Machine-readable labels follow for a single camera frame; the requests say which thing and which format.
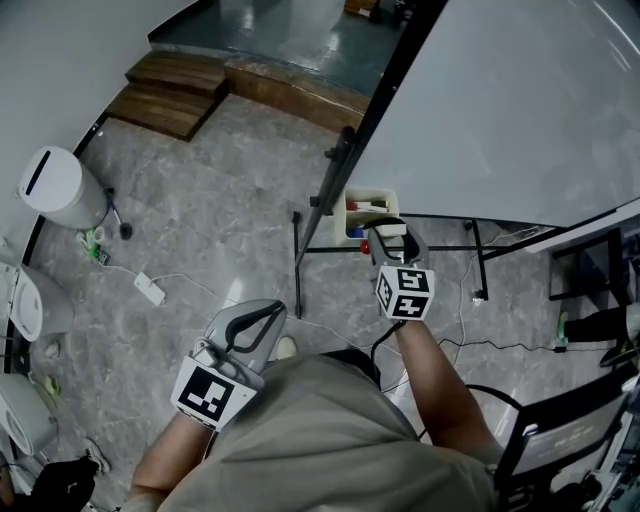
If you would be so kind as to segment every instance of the person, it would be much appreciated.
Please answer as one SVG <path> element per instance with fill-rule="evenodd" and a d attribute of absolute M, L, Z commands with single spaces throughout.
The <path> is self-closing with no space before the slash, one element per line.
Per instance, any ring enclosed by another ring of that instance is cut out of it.
<path fill-rule="evenodd" d="M 97 474 L 106 474 L 110 465 L 98 445 L 85 438 L 85 454 L 77 460 L 47 464 L 28 496 L 16 494 L 8 464 L 0 457 L 0 511 L 31 512 L 64 510 L 81 512 L 89 502 Z"/>
<path fill-rule="evenodd" d="M 487 466 L 502 449 L 477 402 L 422 322 L 396 337 L 432 446 L 379 391 L 364 353 L 278 357 L 204 460 L 211 431 L 178 413 L 122 512 L 494 510 Z"/>
<path fill-rule="evenodd" d="M 605 309 L 578 320 L 566 311 L 558 319 L 558 338 L 563 344 L 615 340 L 617 344 L 600 361 L 611 366 L 636 357 L 640 334 L 640 303 Z"/>

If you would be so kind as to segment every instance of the white container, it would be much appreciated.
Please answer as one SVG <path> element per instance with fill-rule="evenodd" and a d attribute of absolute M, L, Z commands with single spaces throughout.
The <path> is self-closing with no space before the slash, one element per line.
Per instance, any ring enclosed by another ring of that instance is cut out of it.
<path fill-rule="evenodd" d="M 54 146 L 31 158 L 19 189 L 31 208 L 68 228 L 94 228 L 107 214 L 107 196 L 96 179 L 72 153 Z"/>
<path fill-rule="evenodd" d="M 347 201 L 386 201 L 389 203 L 389 211 L 385 213 L 352 212 L 347 210 Z M 347 236 L 347 228 L 362 226 L 372 220 L 384 217 L 400 218 L 398 197 L 393 190 L 345 188 L 333 207 L 334 238 L 336 245 L 359 245 L 362 240 L 367 239 L 366 232 L 364 237 L 352 238 Z"/>
<path fill-rule="evenodd" d="M 73 326 L 73 303 L 37 270 L 0 264 L 0 318 L 8 316 L 27 341 Z"/>
<path fill-rule="evenodd" d="M 0 374 L 0 424 L 26 455 L 40 452 L 57 434 L 56 420 L 24 375 Z"/>

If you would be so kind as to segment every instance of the black cable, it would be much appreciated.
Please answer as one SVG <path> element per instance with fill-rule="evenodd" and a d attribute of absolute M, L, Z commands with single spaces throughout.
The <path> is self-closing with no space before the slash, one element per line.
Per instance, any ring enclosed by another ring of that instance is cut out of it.
<path fill-rule="evenodd" d="M 387 338 L 389 338 L 389 336 L 391 336 L 394 332 L 396 332 L 398 329 L 400 329 L 400 327 L 402 327 L 404 324 L 406 324 L 407 321 L 406 320 L 400 320 L 398 322 L 396 322 L 395 324 L 393 324 L 389 330 L 387 332 L 385 332 L 380 338 L 378 338 L 378 340 L 371 345 L 371 364 L 373 365 L 373 374 L 377 376 L 378 379 L 378 389 L 382 389 L 380 387 L 380 373 L 378 371 L 378 368 L 376 367 L 376 349 L 378 348 L 378 346 L 385 341 Z"/>
<path fill-rule="evenodd" d="M 488 386 L 481 386 L 479 384 L 466 384 L 466 386 L 467 386 L 467 389 L 475 389 L 477 391 L 482 391 L 483 393 L 488 393 L 490 395 L 493 395 L 496 398 L 499 398 L 500 400 L 502 400 L 504 403 L 509 404 L 511 407 L 513 407 L 517 411 L 522 410 L 522 404 L 520 402 L 511 398 L 509 395 L 507 395 L 506 393 L 500 390 L 493 389 Z"/>
<path fill-rule="evenodd" d="M 393 391 L 394 389 L 399 388 L 400 386 L 402 386 L 403 384 L 406 384 L 407 382 L 409 382 L 409 379 L 403 380 L 402 382 L 399 382 L 395 386 L 391 386 L 390 388 L 385 389 L 383 393 L 388 393 L 389 391 Z"/>
<path fill-rule="evenodd" d="M 453 345 L 457 346 L 457 347 L 468 347 L 470 345 L 486 345 L 489 344 L 495 348 L 497 348 L 498 350 L 503 350 L 505 348 L 516 348 L 516 347 L 522 347 L 525 350 L 528 350 L 529 352 L 535 352 L 536 350 L 547 350 L 549 352 L 555 352 L 556 354 L 563 354 L 565 352 L 602 352 L 602 351 L 607 351 L 609 350 L 608 348 L 576 348 L 573 350 L 568 350 L 567 347 L 554 347 L 554 348 L 550 348 L 550 347 L 527 347 L 526 345 L 524 345 L 523 343 L 516 343 L 514 345 L 503 345 L 503 346 L 499 346 L 496 345 L 493 341 L 491 340 L 485 340 L 485 341 L 470 341 L 469 343 L 458 343 L 456 341 L 450 340 L 449 338 L 443 338 L 440 340 L 440 342 L 438 343 L 438 346 L 442 345 L 445 341 L 448 341 L 449 343 L 452 343 Z"/>
<path fill-rule="evenodd" d="M 103 510 L 104 512 L 118 512 L 120 510 L 120 507 L 117 507 L 113 509 L 113 511 L 110 511 L 104 507 L 96 507 L 95 505 L 89 505 L 88 503 L 87 503 L 87 507 L 89 508 L 89 510 Z"/>

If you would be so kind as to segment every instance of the floor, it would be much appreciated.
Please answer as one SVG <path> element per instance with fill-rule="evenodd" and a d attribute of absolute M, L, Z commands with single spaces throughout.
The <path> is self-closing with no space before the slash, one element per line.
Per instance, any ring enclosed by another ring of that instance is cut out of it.
<path fill-rule="evenodd" d="M 213 0 L 151 42 L 292 65 L 372 96 L 405 23 L 393 20 L 394 0 L 383 0 L 380 23 L 343 7 L 344 0 Z"/>
<path fill-rule="evenodd" d="M 278 297 L 293 313 L 291 217 L 299 210 L 308 218 L 308 196 L 317 191 L 327 165 L 323 151 L 335 139 L 306 121 L 230 96 L 191 143 L 108 120 L 87 147 L 83 162 L 104 185 L 115 187 L 120 213 L 134 229 L 130 241 L 116 237 L 105 244 L 110 265 L 152 277 L 182 272 L 217 294 L 167 278 L 159 281 L 166 303 L 153 307 L 131 275 L 101 268 L 83 254 L 72 230 L 45 224 L 31 265 L 58 282 L 76 310 L 58 358 L 45 355 L 44 340 L 32 346 L 36 377 L 53 374 L 61 384 L 59 437 L 46 452 L 52 460 L 72 458 L 84 436 L 103 448 L 113 470 L 98 479 L 96 505 L 122 504 L 135 465 L 175 412 L 169 397 L 183 357 L 227 299 Z M 459 220 L 411 223 L 429 244 L 470 242 Z M 115 228 L 112 218 L 108 225 Z M 488 243 L 499 228 L 482 223 L 481 232 Z M 331 243 L 331 233 L 331 219 L 324 219 L 314 244 Z M 460 281 L 470 257 L 431 254 L 437 286 L 427 323 L 437 339 L 462 341 Z M 488 262 L 490 300 L 480 304 L 471 300 L 479 283 L 473 263 L 462 293 L 466 342 L 553 346 L 559 305 L 546 300 L 547 256 L 523 251 Z M 370 263 L 359 254 L 307 256 L 304 320 L 318 326 L 294 318 L 285 326 L 302 352 L 345 348 L 345 338 L 366 346 L 387 329 L 369 277 Z M 377 357 L 383 389 L 405 380 L 392 351 L 395 341 L 389 346 Z M 457 347 L 445 342 L 443 349 L 454 361 Z M 456 368 L 468 383 L 530 403 L 594 379 L 601 355 L 470 345 L 459 352 Z M 421 430 L 408 386 L 388 395 Z M 506 442 L 513 411 L 496 399 L 477 397 L 492 431 Z"/>

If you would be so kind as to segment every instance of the power strip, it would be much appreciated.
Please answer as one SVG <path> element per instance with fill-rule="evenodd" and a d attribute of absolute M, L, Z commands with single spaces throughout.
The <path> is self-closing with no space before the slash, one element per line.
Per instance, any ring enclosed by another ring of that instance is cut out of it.
<path fill-rule="evenodd" d="M 136 288 L 140 290 L 144 296 L 149 299 L 155 306 L 162 304 L 167 297 L 167 294 L 163 292 L 160 287 L 149 279 L 149 276 L 144 272 L 140 272 L 136 276 L 136 280 L 133 282 Z"/>

